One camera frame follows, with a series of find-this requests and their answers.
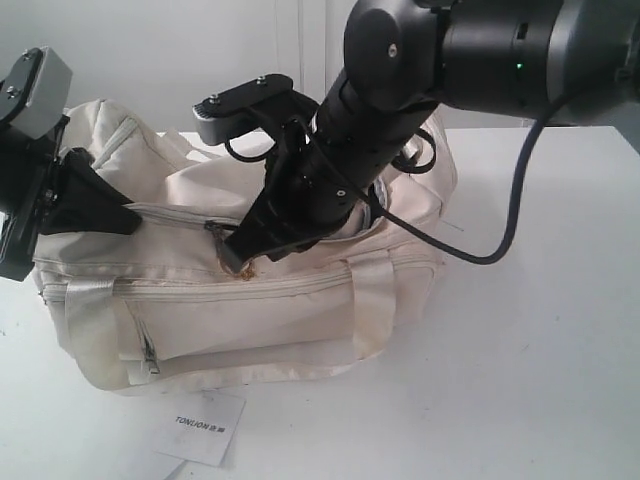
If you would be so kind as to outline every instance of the white bag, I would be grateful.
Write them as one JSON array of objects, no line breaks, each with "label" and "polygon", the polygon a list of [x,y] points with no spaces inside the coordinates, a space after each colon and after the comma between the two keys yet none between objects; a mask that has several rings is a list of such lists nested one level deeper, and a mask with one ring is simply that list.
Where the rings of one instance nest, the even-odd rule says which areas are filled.
[{"label": "white bag", "polygon": [[[263,164],[206,152],[207,162],[189,160],[194,147],[183,137],[160,137],[110,101],[69,116],[64,144],[88,149],[144,218],[132,236],[70,233],[38,244],[34,277],[60,345],[97,388],[146,394],[328,377],[379,354],[394,324],[421,318],[441,255],[400,228],[378,219],[233,277],[204,224],[239,223],[262,188]],[[432,232],[457,177],[437,118],[425,128],[437,166],[415,177],[390,168],[381,194],[393,213]]]}]

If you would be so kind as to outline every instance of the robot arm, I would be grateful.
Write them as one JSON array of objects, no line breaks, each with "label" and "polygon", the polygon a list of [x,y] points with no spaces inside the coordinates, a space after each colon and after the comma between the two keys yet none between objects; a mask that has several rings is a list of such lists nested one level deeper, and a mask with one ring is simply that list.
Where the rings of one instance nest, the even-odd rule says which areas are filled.
[{"label": "robot arm", "polygon": [[[265,129],[280,150],[223,260],[238,272],[253,258],[277,261],[338,231],[439,104],[538,119],[563,99],[555,120],[588,125],[639,101],[639,49],[632,0],[360,0],[345,32],[345,68],[322,105],[315,114],[287,110]],[[200,120],[227,108],[233,123],[233,97],[255,99],[262,81],[203,103]],[[252,108],[274,97],[261,102]],[[240,110],[245,119],[264,117]]]}]

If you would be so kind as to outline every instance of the wire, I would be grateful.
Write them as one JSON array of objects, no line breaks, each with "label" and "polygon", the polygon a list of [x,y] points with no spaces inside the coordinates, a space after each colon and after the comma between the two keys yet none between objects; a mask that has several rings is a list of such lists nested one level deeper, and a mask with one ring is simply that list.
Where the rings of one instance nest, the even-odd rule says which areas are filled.
[{"label": "wire", "polygon": [[408,175],[424,175],[425,173],[429,173],[436,166],[436,161],[438,158],[436,141],[434,140],[433,136],[429,132],[423,130],[422,128],[418,129],[418,131],[416,132],[416,135],[422,138],[424,141],[426,141],[429,145],[431,145],[431,149],[433,150],[433,157],[431,158],[429,163],[421,166],[411,165],[406,161],[398,160],[398,158],[396,157],[396,159],[391,163],[391,165],[396,170],[402,173],[406,173]]},{"label": "wire", "polygon": [[507,215],[507,225],[505,228],[505,233],[502,238],[502,242],[500,243],[498,249],[488,255],[486,257],[480,257],[476,255],[472,255],[470,253],[459,250],[451,245],[447,245],[446,243],[441,242],[440,240],[427,235],[423,231],[417,229],[413,225],[408,224],[401,218],[396,217],[391,212],[383,208],[378,202],[375,195],[365,194],[362,190],[358,188],[349,178],[342,174],[331,162],[328,158],[324,150],[322,149],[322,145],[315,138],[315,135],[306,124],[304,119],[299,116],[295,116],[292,120],[295,120],[302,129],[305,131],[307,137],[309,137],[311,143],[314,148],[320,152],[321,157],[331,169],[332,173],[336,175],[348,188],[349,190],[356,195],[360,200],[369,205],[374,214],[384,217],[400,228],[406,230],[411,233],[415,237],[419,238],[425,243],[442,250],[443,252],[452,255],[456,258],[464,260],[466,262],[475,264],[475,265],[493,265],[502,260],[507,253],[509,252],[511,246],[513,245],[513,241],[515,239],[516,230],[518,228],[518,220],[520,217],[520,205],[522,203],[522,193],[524,190],[524,181],[527,173],[527,167],[529,165],[529,161],[531,160],[531,155],[533,154],[533,149],[535,148],[542,132],[546,128],[547,124],[553,119],[553,117],[562,110],[569,102],[577,98],[578,96],[587,93],[588,91],[594,90],[597,87],[602,86],[602,82],[600,83],[590,83],[585,85],[584,88],[576,90],[569,94],[564,94],[560,96],[557,100],[551,103],[549,108],[536,120],[533,127],[531,128],[527,138],[522,146],[522,150],[520,151],[520,155],[518,157],[518,162],[516,163],[516,168],[513,176],[513,184],[511,188],[511,198],[509,200],[509,213]]},{"label": "wire", "polygon": [[258,162],[262,162],[263,160],[266,160],[269,157],[269,155],[271,155],[272,153],[275,153],[278,150],[278,145],[275,144],[273,147],[271,147],[262,155],[257,155],[255,157],[245,157],[244,155],[240,155],[238,152],[234,150],[233,146],[231,145],[231,140],[227,140],[226,142],[224,142],[224,148],[227,149],[227,152],[229,153],[229,155],[231,155],[234,159],[238,160],[239,162],[258,163]]}]

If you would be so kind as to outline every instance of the label tag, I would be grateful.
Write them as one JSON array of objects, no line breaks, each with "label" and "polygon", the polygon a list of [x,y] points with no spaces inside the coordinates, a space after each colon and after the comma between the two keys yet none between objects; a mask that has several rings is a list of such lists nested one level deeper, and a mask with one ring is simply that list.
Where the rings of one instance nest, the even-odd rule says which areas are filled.
[{"label": "label tag", "polygon": [[219,467],[242,415],[243,398],[208,392],[178,397],[163,414],[154,450],[164,455]]}]

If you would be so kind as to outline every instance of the white tabletop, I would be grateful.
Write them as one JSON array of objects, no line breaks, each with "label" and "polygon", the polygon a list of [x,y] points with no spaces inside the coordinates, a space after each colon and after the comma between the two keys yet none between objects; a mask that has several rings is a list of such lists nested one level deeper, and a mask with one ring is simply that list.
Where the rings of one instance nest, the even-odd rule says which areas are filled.
[{"label": "white tabletop", "polygon": [[[441,238],[497,244],[524,135],[449,131]],[[425,320],[346,375],[229,390],[247,407],[224,468],[174,478],[640,478],[639,239],[638,155],[610,128],[550,130],[503,263],[450,260]],[[158,400],[87,385],[31,282],[0,304],[0,477],[127,478]]]}]

